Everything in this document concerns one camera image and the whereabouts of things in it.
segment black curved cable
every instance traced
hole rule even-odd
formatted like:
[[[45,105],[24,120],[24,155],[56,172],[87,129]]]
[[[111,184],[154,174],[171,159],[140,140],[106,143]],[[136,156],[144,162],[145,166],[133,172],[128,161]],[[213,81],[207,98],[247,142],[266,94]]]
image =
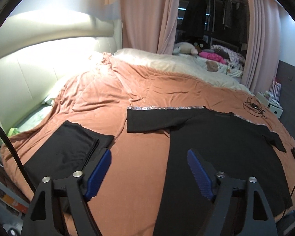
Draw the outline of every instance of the black curved cable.
[[[0,127],[0,138],[3,140],[3,142],[5,143],[7,148],[9,149],[10,153],[12,154],[17,166],[19,167],[19,169],[20,169],[22,175],[24,176],[26,182],[28,183],[29,187],[31,188],[33,193],[35,193],[36,188],[35,188],[34,184],[32,183],[27,172],[25,171],[25,168],[24,168],[24,166],[20,160],[20,157],[18,156],[14,146],[12,145],[11,141],[9,140],[9,138],[7,137],[7,135],[5,134],[5,132],[3,131],[3,129],[1,127]]]

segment orange blanket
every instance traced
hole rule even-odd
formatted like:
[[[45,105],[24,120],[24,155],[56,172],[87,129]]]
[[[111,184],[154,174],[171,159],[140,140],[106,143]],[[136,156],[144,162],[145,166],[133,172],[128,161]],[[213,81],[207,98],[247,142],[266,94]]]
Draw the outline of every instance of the orange blanket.
[[[295,160],[290,150],[295,147],[295,141],[266,107],[263,107],[266,111],[263,118],[247,112],[242,106],[249,96],[247,93],[213,87],[189,75],[129,65],[110,54],[104,54],[97,68],[70,79],[40,125],[11,137],[11,142],[25,163],[65,120],[115,136],[112,164],[98,195],[88,203],[103,235],[151,236],[163,190],[169,135],[164,131],[127,133],[127,106],[206,106],[265,124],[279,134],[287,150],[283,153],[274,148],[290,191],[293,189]],[[5,146],[1,154],[7,174],[32,199],[32,191]],[[294,209],[295,192],[292,200],[291,209]],[[69,232],[76,235],[72,218],[66,215],[66,219]]]

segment stuffed animal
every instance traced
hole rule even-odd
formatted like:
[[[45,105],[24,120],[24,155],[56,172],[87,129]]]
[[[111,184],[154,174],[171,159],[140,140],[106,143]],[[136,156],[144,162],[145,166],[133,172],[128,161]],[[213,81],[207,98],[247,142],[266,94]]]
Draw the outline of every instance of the stuffed animal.
[[[178,55],[179,53],[191,54],[194,56],[199,54],[197,49],[188,42],[179,42],[174,45],[173,55]]]

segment silver bolt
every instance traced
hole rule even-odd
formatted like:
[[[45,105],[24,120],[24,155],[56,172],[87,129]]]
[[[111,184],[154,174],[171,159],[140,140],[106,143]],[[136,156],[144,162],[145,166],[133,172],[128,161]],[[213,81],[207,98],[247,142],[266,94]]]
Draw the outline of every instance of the silver bolt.
[[[50,176],[46,176],[46,177],[43,177],[43,179],[41,180],[43,183],[47,183],[50,181]]]
[[[249,178],[249,181],[252,182],[252,183],[256,183],[257,182],[257,179],[254,176],[251,176]]]
[[[224,178],[225,177],[225,173],[222,172],[222,171],[219,171],[216,173],[217,177],[220,177],[220,178]]]
[[[80,177],[82,175],[83,175],[83,172],[82,171],[76,171],[76,172],[73,173],[73,176],[74,177]]]

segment headboard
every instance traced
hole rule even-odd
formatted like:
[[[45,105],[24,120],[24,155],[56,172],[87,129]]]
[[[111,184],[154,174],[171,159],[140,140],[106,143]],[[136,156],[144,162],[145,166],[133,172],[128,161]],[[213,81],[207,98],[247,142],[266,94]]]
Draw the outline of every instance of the headboard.
[[[93,51],[113,54],[121,48],[121,20],[101,21],[69,10],[7,18],[0,28],[0,125],[9,131],[60,78],[87,69]]]

